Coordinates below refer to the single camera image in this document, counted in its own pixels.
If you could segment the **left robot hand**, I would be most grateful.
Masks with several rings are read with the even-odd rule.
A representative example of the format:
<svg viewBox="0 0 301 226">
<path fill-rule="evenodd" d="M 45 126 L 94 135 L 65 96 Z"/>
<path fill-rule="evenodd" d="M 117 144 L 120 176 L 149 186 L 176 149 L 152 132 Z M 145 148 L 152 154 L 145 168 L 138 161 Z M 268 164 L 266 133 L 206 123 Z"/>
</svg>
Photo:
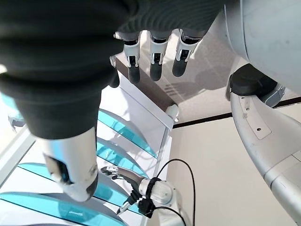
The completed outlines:
<svg viewBox="0 0 301 226">
<path fill-rule="evenodd" d="M 110 177 L 111 180 L 121 179 L 129 183 L 132 187 L 130 195 L 117 211 L 118 216 L 142 198 L 142 195 L 139 192 L 139 185 L 144 180 L 144 177 L 141 175 L 119 166 L 105 166 L 102 167 L 100 171 Z"/>
</svg>

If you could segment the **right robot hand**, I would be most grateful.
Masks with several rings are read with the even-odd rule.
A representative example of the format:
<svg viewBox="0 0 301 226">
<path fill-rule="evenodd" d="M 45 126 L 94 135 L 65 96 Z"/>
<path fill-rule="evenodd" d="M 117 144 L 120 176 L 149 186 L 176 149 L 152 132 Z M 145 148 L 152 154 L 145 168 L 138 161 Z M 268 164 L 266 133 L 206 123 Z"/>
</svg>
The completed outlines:
<svg viewBox="0 0 301 226">
<path fill-rule="evenodd" d="M 3 0 L 0 90 L 40 138 L 48 170 L 72 199 L 98 182 L 96 128 L 101 91 L 117 77 L 116 32 L 176 28 L 205 34 L 222 0 Z"/>
</svg>

